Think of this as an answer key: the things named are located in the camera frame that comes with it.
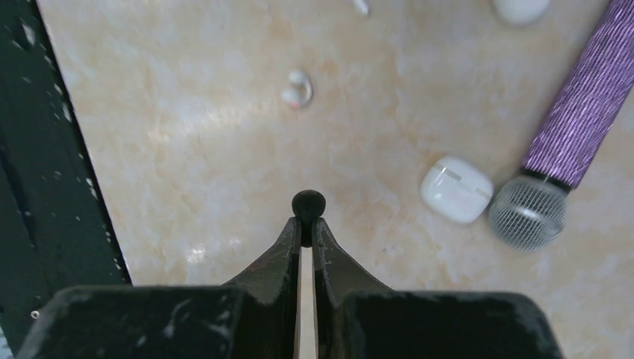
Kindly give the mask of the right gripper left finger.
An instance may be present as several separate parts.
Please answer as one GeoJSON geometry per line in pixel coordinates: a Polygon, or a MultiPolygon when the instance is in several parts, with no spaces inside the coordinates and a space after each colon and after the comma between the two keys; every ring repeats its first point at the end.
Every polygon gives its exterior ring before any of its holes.
{"type": "Polygon", "coordinates": [[[19,358],[296,358],[301,223],[221,285],[58,292],[19,358]]]}

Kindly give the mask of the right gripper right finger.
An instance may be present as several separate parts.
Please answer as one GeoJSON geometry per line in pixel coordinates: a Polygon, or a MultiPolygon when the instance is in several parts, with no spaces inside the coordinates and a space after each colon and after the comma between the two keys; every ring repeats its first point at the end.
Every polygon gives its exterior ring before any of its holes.
{"type": "Polygon", "coordinates": [[[515,292],[398,291],[311,229],[320,358],[562,358],[550,324],[515,292]]]}

